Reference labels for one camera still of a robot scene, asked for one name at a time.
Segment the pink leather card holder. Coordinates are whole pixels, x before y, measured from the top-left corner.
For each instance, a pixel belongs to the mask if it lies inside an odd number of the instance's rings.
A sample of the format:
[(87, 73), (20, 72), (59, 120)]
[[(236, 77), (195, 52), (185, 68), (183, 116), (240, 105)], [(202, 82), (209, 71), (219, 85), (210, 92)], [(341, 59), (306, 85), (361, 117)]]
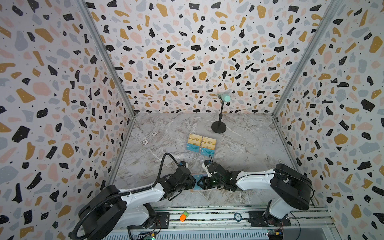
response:
[(191, 190), (191, 192), (198, 192), (198, 191), (203, 191), (204, 189), (201, 187), (203, 184), (202, 184), (202, 181), (201, 179), (203, 177), (206, 177), (207, 175), (203, 175), (203, 174), (200, 174), (200, 175), (193, 175), (193, 177), (195, 178), (196, 180), (196, 183), (194, 185), (194, 188)]

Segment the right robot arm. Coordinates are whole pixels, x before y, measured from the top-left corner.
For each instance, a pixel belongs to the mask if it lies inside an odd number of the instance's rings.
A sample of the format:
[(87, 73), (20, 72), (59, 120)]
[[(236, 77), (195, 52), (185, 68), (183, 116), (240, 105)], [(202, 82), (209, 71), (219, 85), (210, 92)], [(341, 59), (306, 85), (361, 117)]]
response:
[(202, 166), (207, 175), (197, 179), (197, 186), (203, 190), (273, 190), (279, 198), (268, 203), (264, 213), (267, 219), (281, 220), (291, 211), (307, 211), (310, 208), (314, 194), (312, 181), (284, 164), (277, 164), (275, 168), (261, 172), (231, 172), (218, 163)]

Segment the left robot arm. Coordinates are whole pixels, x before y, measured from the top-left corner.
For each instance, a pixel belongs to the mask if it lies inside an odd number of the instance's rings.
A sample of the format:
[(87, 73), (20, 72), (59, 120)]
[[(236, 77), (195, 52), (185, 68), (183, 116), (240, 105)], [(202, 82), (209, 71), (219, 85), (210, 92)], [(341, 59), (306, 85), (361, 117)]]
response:
[(151, 226), (156, 212), (151, 203), (173, 200), (182, 191), (192, 190), (196, 179), (186, 166), (173, 174), (157, 176), (151, 185), (133, 190), (104, 188), (79, 211), (79, 222), (69, 237), (72, 240), (101, 240), (116, 226)]

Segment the clear acrylic card stand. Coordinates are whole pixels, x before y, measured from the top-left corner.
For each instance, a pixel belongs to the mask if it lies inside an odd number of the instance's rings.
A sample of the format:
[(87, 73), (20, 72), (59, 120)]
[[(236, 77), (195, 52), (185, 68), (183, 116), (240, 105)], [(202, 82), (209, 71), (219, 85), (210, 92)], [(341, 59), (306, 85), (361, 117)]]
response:
[(202, 146), (200, 145), (200, 151), (198, 153), (196, 153), (196, 154), (199, 154), (200, 156), (202, 156), (201, 155), (201, 148), (202, 148)]

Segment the gold card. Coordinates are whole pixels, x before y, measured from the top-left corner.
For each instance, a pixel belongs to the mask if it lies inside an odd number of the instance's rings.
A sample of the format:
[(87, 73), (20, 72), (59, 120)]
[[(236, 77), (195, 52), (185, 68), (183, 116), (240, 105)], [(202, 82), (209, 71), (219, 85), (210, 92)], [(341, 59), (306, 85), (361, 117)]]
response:
[(192, 134), (192, 133), (190, 133), (190, 134), (189, 134), (189, 139), (194, 140), (194, 141), (199, 141), (199, 142), (201, 142), (202, 139), (203, 139), (203, 137), (200, 136), (200, 135), (196, 135), (196, 134)]
[(208, 138), (208, 137), (203, 137), (202, 141), (204, 143), (207, 143), (207, 144), (212, 144), (212, 145), (215, 145), (217, 140), (216, 139), (212, 139), (212, 138)]
[(209, 149), (209, 150), (215, 150), (216, 145), (211, 143), (202, 142), (201, 144), (202, 148)]
[(193, 139), (188, 139), (188, 144), (194, 145), (194, 146), (200, 146), (201, 141), (193, 140)]

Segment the gold card back right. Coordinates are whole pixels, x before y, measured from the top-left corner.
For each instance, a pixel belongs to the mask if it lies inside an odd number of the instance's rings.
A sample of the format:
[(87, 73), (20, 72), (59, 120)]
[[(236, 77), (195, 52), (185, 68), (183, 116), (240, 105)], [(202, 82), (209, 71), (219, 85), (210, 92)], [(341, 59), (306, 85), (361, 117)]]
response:
[(203, 137), (202, 141), (204, 143), (207, 143), (207, 144), (212, 144), (212, 145), (215, 145), (217, 140), (216, 139), (212, 139), (212, 138), (208, 138), (208, 137)]

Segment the gold card back left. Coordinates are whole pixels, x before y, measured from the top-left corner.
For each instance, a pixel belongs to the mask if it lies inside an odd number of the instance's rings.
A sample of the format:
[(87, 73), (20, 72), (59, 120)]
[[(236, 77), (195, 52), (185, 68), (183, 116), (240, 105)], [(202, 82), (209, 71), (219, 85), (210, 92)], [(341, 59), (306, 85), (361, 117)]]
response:
[(203, 139), (203, 137), (200, 136), (200, 135), (196, 135), (196, 134), (192, 134), (192, 133), (190, 133), (190, 134), (189, 134), (189, 139), (194, 140), (194, 141), (199, 141), (199, 142), (201, 142), (202, 139)]

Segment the orange green small tool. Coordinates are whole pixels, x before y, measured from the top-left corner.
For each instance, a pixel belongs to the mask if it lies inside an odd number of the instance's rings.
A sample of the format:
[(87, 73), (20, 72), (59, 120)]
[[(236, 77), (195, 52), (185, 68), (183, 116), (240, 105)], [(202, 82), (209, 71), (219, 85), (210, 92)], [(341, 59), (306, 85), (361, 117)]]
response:
[(180, 221), (185, 222), (190, 214), (187, 211), (183, 211), (183, 213), (180, 216)]

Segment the black microphone stand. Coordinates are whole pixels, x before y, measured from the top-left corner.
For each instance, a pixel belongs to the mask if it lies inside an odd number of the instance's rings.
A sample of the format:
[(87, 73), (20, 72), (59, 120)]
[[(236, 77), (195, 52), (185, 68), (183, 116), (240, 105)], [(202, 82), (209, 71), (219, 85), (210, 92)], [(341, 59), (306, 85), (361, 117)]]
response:
[(221, 101), (221, 110), (219, 113), (219, 120), (213, 122), (211, 125), (212, 131), (217, 134), (222, 134), (227, 130), (226, 124), (222, 122), (224, 105), (225, 105), (225, 102)]

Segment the mint green microphone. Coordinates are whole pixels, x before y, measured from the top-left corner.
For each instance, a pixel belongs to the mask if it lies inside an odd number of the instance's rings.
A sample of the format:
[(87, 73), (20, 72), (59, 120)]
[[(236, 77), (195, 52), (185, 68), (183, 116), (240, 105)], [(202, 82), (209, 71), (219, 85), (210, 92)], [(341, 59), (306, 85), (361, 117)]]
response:
[(231, 96), (229, 96), (228, 94), (218, 94), (218, 97), (224, 103), (228, 103), (231, 101)]

